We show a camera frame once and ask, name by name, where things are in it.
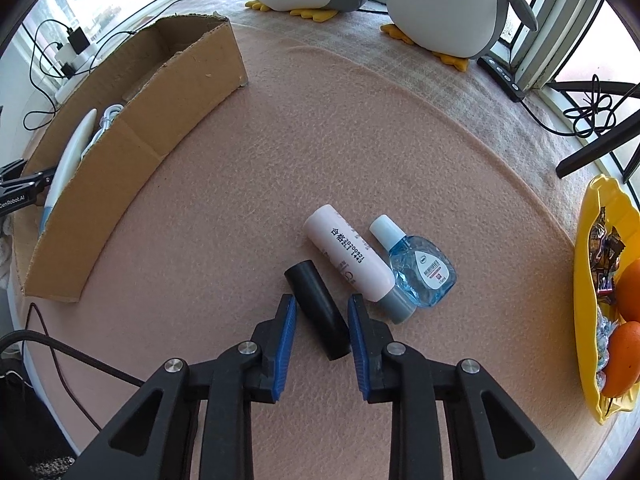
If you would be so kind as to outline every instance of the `pink felt mat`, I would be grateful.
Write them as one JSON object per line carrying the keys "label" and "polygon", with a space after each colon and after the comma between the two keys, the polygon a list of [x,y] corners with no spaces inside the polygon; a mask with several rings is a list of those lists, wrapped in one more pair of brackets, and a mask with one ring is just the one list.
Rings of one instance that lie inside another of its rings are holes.
{"label": "pink felt mat", "polygon": [[[307,258],[344,313],[352,290],[302,224],[331,203],[382,250],[367,227],[387,213],[439,245],[459,275],[436,309],[393,327],[395,338],[434,360],[478,359],[580,475],[607,429],[580,389],[572,245],[542,203],[473,135],[404,89],[324,50],[234,30],[249,86],[151,177],[79,304],[38,302],[52,335],[140,378],[174,356],[215,358],[273,316],[288,292],[282,273]],[[62,423],[86,446],[94,428],[48,351],[30,349]],[[61,361],[102,424],[134,391]],[[362,401],[352,358],[328,362],[301,318],[282,400],[254,405],[256,478],[386,478],[390,416],[390,405]]]}

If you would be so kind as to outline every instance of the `wrapped candy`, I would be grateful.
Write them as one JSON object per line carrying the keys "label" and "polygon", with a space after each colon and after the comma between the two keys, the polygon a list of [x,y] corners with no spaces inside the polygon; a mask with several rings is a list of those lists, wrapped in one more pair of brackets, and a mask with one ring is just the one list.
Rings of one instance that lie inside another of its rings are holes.
{"label": "wrapped candy", "polygon": [[596,318],[596,346],[598,348],[598,364],[596,371],[601,371],[607,363],[609,363],[609,337],[616,329],[618,324],[614,321],[610,321],[602,313],[600,307],[598,307],[598,313]]}
{"label": "wrapped candy", "polygon": [[602,207],[589,232],[589,264],[592,270],[603,257],[606,238],[605,208]]}
{"label": "wrapped candy", "polygon": [[620,238],[620,234],[615,227],[611,228],[611,233],[605,240],[605,258],[606,266],[605,270],[609,271],[611,276],[620,267],[620,254],[625,250],[625,245]]}
{"label": "wrapped candy", "polygon": [[598,391],[601,392],[604,385],[607,383],[607,376],[603,371],[599,371],[596,374],[596,384],[598,385]]}

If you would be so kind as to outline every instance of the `black device with buttons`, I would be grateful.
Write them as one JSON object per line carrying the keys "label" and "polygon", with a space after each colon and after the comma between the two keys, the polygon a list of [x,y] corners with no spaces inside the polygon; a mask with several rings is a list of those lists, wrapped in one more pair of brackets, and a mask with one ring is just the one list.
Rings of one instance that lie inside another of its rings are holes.
{"label": "black device with buttons", "polygon": [[490,56],[482,56],[478,58],[478,66],[500,85],[500,88],[514,103],[519,103],[524,99],[524,92],[516,85],[513,74],[509,73],[495,59]]}

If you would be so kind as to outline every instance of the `cardboard box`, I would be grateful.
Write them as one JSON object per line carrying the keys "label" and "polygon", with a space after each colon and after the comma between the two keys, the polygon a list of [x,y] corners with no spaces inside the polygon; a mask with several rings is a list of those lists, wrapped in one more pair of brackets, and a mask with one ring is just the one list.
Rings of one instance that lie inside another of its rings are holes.
{"label": "cardboard box", "polygon": [[46,129],[24,174],[55,165],[91,108],[100,117],[107,106],[126,106],[82,160],[40,238],[42,208],[14,213],[23,293],[77,301],[111,232],[151,174],[246,82],[230,23],[217,15],[162,18],[97,66]]}

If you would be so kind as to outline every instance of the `chair leg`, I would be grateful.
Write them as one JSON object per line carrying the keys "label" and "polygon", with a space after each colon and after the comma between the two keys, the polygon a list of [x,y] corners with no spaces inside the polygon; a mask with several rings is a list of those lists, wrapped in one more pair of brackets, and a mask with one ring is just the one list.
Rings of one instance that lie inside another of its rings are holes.
{"label": "chair leg", "polygon": [[622,172],[622,184],[629,182],[638,169],[638,166],[640,166],[640,146],[636,148],[634,156],[631,157],[631,160],[626,165],[625,171]]}
{"label": "chair leg", "polygon": [[556,174],[559,178],[564,178],[574,171],[585,167],[590,162],[595,162],[601,156],[611,153],[638,135],[640,135],[640,110],[593,142],[587,144],[584,148],[581,148],[577,152],[569,155],[565,160],[562,160],[556,167]]}

